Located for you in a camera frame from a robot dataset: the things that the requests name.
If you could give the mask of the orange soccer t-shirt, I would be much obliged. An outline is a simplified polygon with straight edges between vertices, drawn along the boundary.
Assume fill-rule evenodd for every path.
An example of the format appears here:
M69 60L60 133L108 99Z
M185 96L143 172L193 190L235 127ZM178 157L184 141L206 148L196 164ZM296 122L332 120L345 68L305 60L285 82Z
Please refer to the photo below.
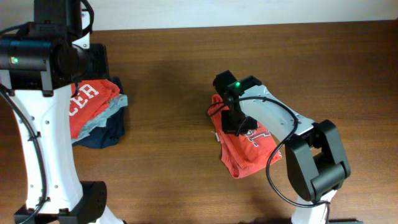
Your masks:
M212 116L211 121L221 143L221 160L233 178L241 179L266 168L267 161L276 148L267 128L258 123L257 129L235 136L222 131L220 112Z

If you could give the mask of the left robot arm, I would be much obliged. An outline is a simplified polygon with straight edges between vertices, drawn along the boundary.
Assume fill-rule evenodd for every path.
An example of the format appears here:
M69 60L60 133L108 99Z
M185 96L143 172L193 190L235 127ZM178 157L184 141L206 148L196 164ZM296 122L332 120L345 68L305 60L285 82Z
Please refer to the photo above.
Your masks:
M34 2L34 19L1 31L1 96L12 108L27 170L15 223L119 223L103 181L80 181L69 108L84 80L108 78L106 47L90 44L86 0Z

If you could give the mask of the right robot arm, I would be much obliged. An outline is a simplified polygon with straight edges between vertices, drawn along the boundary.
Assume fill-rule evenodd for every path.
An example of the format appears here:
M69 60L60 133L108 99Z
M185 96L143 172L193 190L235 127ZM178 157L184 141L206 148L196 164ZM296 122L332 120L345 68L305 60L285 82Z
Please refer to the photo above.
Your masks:
M221 141L222 161L235 178L270 171L285 149L287 176L298 197L288 223L329 223L330 201L351 174L338 132L329 120L302 116L274 97L257 78L216 76L206 111Z

